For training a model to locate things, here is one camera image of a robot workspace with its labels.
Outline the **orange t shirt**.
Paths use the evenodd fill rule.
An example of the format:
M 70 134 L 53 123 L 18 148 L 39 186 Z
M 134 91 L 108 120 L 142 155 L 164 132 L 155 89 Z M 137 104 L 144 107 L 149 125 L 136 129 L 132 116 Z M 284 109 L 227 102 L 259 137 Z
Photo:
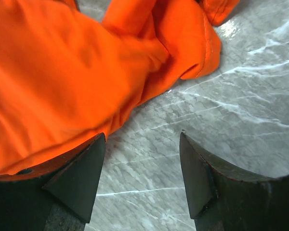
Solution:
M 220 62 L 214 27 L 236 0 L 0 0 L 0 174 L 118 130 L 140 104 Z

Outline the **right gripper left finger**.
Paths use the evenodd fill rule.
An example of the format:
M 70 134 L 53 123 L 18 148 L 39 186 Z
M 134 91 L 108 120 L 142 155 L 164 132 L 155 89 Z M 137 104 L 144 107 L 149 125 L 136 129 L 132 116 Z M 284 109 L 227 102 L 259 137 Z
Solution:
M 105 135 L 16 174 L 0 175 L 0 231 L 82 231 L 90 222 Z

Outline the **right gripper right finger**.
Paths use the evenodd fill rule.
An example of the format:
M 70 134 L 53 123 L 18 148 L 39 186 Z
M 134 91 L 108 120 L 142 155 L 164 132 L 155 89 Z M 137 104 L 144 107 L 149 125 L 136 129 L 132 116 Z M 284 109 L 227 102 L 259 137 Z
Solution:
M 247 171 L 184 133 L 180 162 L 198 231 L 289 231 L 289 175 L 271 178 Z

